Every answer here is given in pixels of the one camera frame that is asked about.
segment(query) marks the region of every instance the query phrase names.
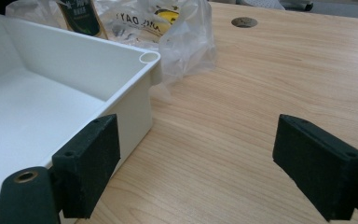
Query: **transparent plastic bag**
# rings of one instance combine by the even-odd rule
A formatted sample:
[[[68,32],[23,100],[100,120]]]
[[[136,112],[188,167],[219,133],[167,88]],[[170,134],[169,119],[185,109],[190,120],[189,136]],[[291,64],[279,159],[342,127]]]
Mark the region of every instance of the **transparent plastic bag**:
[[[56,1],[18,0],[7,6],[6,14],[67,29]],[[169,86],[174,82],[214,68],[212,9],[206,0],[94,0],[93,3],[109,40],[161,54],[162,83],[152,88],[152,96],[169,100]]]

